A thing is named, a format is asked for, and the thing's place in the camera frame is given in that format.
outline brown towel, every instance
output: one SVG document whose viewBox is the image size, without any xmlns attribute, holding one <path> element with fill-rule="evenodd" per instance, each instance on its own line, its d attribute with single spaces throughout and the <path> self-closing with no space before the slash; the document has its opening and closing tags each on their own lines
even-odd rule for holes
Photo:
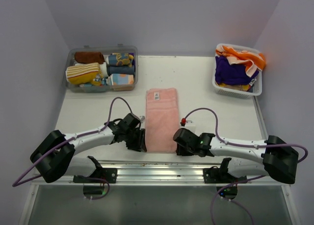
<svg viewBox="0 0 314 225">
<path fill-rule="evenodd" d="M 74 59 L 78 63 L 94 63 L 103 64 L 105 59 L 101 52 L 76 52 Z"/>
</svg>

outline pink towel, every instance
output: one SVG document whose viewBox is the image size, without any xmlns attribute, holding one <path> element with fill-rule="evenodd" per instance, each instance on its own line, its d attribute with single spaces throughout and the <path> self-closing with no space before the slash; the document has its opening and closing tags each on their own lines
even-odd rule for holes
<svg viewBox="0 0 314 225">
<path fill-rule="evenodd" d="M 145 145 L 147 152 L 176 152 L 172 140 L 179 126 L 175 88 L 150 89 L 146 95 Z"/>
</svg>

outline gray plastic bin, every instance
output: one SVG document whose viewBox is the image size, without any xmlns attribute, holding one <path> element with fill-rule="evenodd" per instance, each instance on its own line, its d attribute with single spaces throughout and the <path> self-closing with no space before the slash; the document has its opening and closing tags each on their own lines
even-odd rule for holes
<svg viewBox="0 0 314 225">
<path fill-rule="evenodd" d="M 137 48 L 134 46 L 123 46 L 118 45 L 116 47 L 98 47 L 98 48 L 90 48 L 88 46 L 81 49 L 73 49 L 69 52 L 67 63 L 65 69 L 69 66 L 73 66 L 75 63 L 74 54 L 78 51 L 97 51 L 101 52 L 103 55 L 110 55 L 114 52 L 118 53 L 133 53 L 134 54 L 134 66 L 135 66 L 135 76 L 134 83 L 128 85 L 105 85 L 105 86 L 91 86 L 91 87 L 80 87 L 79 85 L 70 84 L 66 81 L 66 86 L 73 92 L 86 92 L 86 93 L 100 93 L 100 92 L 108 92 L 108 91 L 126 91 L 133 90 L 138 81 L 138 57 L 137 57 Z"/>
</svg>

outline gray floor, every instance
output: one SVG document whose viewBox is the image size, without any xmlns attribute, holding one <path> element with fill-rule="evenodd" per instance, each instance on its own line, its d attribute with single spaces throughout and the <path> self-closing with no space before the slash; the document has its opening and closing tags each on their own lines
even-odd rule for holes
<svg viewBox="0 0 314 225">
<path fill-rule="evenodd" d="M 203 225 L 212 224 L 209 207 L 214 187 L 112 186 L 107 197 L 89 202 L 82 186 L 40 186 L 30 225 Z M 242 186 L 236 200 L 256 225 L 290 225 L 280 186 Z M 218 225 L 250 225 L 246 212 L 217 199 Z"/>
</svg>

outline storage container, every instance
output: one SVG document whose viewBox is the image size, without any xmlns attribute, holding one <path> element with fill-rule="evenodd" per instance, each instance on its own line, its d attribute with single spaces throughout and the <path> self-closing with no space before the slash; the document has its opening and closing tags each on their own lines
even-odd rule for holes
<svg viewBox="0 0 314 225">
<path fill-rule="evenodd" d="M 101 52 L 103 55 L 111 55 L 112 53 L 133 53 L 134 54 L 134 83 L 128 85 L 104 85 L 104 86 L 91 86 L 91 87 L 80 87 L 79 85 L 74 85 L 66 81 L 66 86 L 73 92 L 86 92 L 86 93 L 99 93 L 99 92 L 108 92 L 108 91 L 126 91 L 133 90 L 138 81 L 138 56 L 137 56 L 137 48 L 134 46 L 123 46 L 118 45 L 116 47 L 98 47 L 98 48 L 90 48 L 89 46 L 84 46 L 81 49 L 73 49 L 69 52 L 68 59 L 66 62 L 67 69 L 69 66 L 73 66 L 75 63 L 74 54 L 78 51 L 97 51 Z"/>
<path fill-rule="evenodd" d="M 230 44 L 219 44 L 217 45 L 217 48 L 221 45 L 233 47 L 236 51 L 246 50 L 253 53 L 260 53 L 258 50 L 255 50 L 249 47 L 230 45 Z M 259 72 L 259 74 L 257 75 L 257 80 L 255 81 L 254 86 L 252 87 L 253 92 L 245 92 L 245 91 L 228 89 L 228 88 L 218 86 L 215 82 L 216 61 L 215 61 L 214 68 L 215 69 L 212 76 L 212 84 L 214 86 L 215 93 L 221 94 L 221 95 L 227 95 L 227 96 L 231 96 L 231 97 L 235 97 L 239 99 L 249 99 L 250 97 L 258 96 L 262 93 L 262 72 Z"/>
</svg>

